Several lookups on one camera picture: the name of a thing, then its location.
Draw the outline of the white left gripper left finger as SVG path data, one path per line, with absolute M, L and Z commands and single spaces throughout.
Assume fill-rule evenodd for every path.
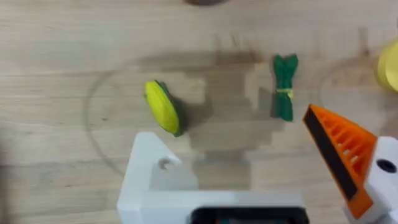
M 123 224 L 143 223 L 140 207 L 151 190 L 191 190 L 197 178 L 154 133 L 141 132 L 134 139 L 117 202 Z

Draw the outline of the orange white left gripper right finger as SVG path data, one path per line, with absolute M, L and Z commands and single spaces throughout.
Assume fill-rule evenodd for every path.
M 303 122 L 345 200 L 349 222 L 397 224 L 397 139 L 314 104 Z

